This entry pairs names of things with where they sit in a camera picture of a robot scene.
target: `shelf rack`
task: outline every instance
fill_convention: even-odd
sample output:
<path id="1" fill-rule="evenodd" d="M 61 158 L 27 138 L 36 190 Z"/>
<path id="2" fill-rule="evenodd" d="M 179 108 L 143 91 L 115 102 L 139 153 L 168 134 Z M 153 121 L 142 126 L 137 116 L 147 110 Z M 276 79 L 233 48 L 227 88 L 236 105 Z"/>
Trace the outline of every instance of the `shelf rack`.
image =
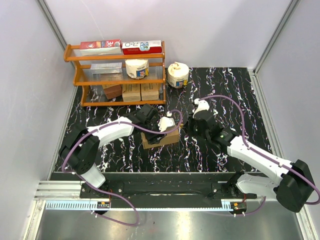
<path id="1" fill-rule="evenodd" d="M 143 105 L 143 104 L 166 104 L 166 73 L 165 73 L 165 42 L 162 41 L 162 53 L 132 54 L 132 55 L 93 55 L 82 56 L 80 45 L 66 46 L 64 51 L 64 61 L 74 62 L 75 73 L 73 84 L 82 87 L 81 105 L 89 106 L 123 106 L 123 105 Z M 122 73 L 114 74 L 92 74 L 91 64 L 81 64 L 80 61 L 121 61 L 125 59 L 161 59 L 160 62 L 149 62 L 149 74 L 143 79 L 132 79 L 127 75 L 126 65 L 122 64 Z M 159 84 L 159 99 L 147 101 L 128 101 L 122 97 L 107 100 L 104 92 L 99 89 L 101 85 L 113 84 Z"/>

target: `red box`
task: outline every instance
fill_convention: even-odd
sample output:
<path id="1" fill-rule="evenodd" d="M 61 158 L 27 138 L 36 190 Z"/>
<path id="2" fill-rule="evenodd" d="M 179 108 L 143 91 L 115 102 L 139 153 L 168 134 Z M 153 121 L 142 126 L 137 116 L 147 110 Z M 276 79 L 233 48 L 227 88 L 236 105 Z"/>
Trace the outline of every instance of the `red box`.
<path id="1" fill-rule="evenodd" d="M 121 40 L 83 41 L 80 43 L 83 56 L 99 54 L 122 54 Z"/>
<path id="2" fill-rule="evenodd" d="M 162 53 L 161 40 L 123 42 L 122 51 L 125 55 L 160 54 Z"/>

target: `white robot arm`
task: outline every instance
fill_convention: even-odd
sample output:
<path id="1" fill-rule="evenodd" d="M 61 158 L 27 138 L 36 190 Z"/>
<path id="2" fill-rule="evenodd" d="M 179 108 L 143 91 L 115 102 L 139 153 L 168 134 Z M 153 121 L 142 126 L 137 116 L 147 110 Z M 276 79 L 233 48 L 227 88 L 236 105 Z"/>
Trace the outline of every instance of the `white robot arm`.
<path id="1" fill-rule="evenodd" d="M 240 159 L 267 176 L 253 176 L 243 172 L 235 174 L 239 177 L 235 183 L 237 189 L 233 192 L 239 190 L 244 194 L 251 193 L 277 199 L 288 210 L 299 212 L 313 192 L 313 188 L 282 166 L 295 170 L 314 184 L 308 165 L 299 159 L 295 163 L 282 159 L 250 142 L 245 141 L 245 144 L 242 136 L 216 122 L 213 114 L 209 112 L 207 101 L 196 99 L 194 103 L 198 107 L 183 127 L 188 135 L 206 139 L 217 153 L 223 152 Z"/>
<path id="2" fill-rule="evenodd" d="M 308 165 L 301 160 L 293 163 L 279 158 L 249 142 L 246 142 L 248 144 L 246 146 L 239 134 L 230 128 L 224 128 L 216 122 L 212 113 L 209 112 L 208 102 L 201 100 L 195 101 L 195 103 L 198 104 L 198 108 L 189 116 L 187 123 L 183 126 L 187 134 L 204 138 L 215 152 L 223 152 L 231 157 L 238 158 L 266 175 L 266 177 L 262 177 L 253 176 L 249 173 L 235 174 L 234 188 L 237 189 L 233 192 L 240 191 L 244 194 L 251 193 L 277 199 L 288 210 L 299 212 L 311 195 L 313 188 L 281 166 L 294 169 L 314 184 Z M 78 126 L 73 129 L 65 138 L 59 151 L 59 156 L 63 160 L 66 159 L 70 150 L 84 134 L 99 130 L 86 138 L 68 160 L 68 165 L 96 188 L 99 188 L 106 181 L 94 163 L 98 148 L 138 131 L 129 124 L 116 124 L 119 122 L 132 123 L 155 132 L 163 132 L 167 127 L 174 125 L 172 118 L 163 117 L 160 119 L 158 111 L 154 107 L 145 104 L 139 111 L 122 116 L 113 121 L 113 125 L 101 130 L 99 129 L 102 125 L 88 128 Z M 165 135 L 145 132 L 145 136 L 148 142 L 153 144 L 158 143 Z M 250 150 L 251 147 L 254 147 L 262 155 L 276 160 L 279 164 L 275 164 Z"/>

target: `white wall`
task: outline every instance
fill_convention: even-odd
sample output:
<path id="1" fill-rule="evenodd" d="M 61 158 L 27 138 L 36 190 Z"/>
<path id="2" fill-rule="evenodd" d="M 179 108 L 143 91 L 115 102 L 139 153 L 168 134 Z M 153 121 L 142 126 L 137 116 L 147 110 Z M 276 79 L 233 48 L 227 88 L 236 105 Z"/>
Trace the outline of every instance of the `white wall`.
<path id="1" fill-rule="evenodd" d="M 301 1 L 258 73 L 286 158 L 320 187 L 320 1 Z M 318 197 L 313 194 L 311 200 Z M 320 233 L 320 205 L 309 210 Z"/>
<path id="2" fill-rule="evenodd" d="M 69 44 L 165 40 L 166 65 L 249 67 L 290 0 L 46 0 Z"/>
<path id="3" fill-rule="evenodd" d="M 18 240 L 49 174 L 74 69 L 35 0 L 0 3 L 0 239 Z"/>

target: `black tabletop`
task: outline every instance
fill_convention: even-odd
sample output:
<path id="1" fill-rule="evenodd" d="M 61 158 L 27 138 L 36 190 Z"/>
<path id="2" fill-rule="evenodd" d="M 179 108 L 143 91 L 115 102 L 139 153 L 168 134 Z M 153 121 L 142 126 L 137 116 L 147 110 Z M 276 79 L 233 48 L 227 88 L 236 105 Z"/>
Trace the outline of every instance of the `black tabletop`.
<path id="1" fill-rule="evenodd" d="M 235 100 L 244 112 L 248 141 L 271 152 L 270 143 L 259 111 L 255 91 L 246 68 L 210 67 L 190 68 L 188 84 L 175 89 L 166 86 L 167 105 L 156 105 L 160 115 L 178 109 L 183 121 L 194 109 L 193 100 L 209 94 L 225 95 Z M 116 120 L 140 106 L 81 107 L 82 88 L 79 87 L 67 123 L 65 136 L 76 124 L 86 127 Z M 210 111 L 223 126 L 241 132 L 238 109 L 226 99 L 208 100 Z M 255 171 L 241 160 L 229 157 L 213 149 L 204 140 L 189 137 L 180 130 L 179 143 L 144 149 L 141 135 L 123 137 L 98 150 L 95 163 L 102 172 L 235 172 Z M 54 171 L 61 172 L 61 159 L 57 159 Z"/>

